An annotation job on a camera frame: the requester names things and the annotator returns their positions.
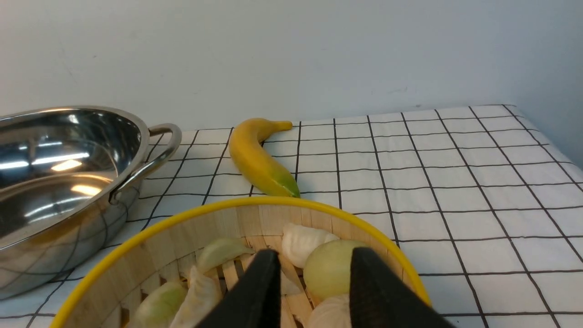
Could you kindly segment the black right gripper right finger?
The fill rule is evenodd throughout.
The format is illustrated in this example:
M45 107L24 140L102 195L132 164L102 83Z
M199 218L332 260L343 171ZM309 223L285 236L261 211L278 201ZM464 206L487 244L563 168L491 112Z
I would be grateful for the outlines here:
M368 247L352 251L349 311L353 328L452 328Z

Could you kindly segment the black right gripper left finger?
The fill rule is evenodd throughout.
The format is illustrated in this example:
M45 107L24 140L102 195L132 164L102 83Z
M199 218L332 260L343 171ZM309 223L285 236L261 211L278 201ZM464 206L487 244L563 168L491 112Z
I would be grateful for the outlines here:
M197 328L279 328L281 265L277 251L256 253L242 278Z

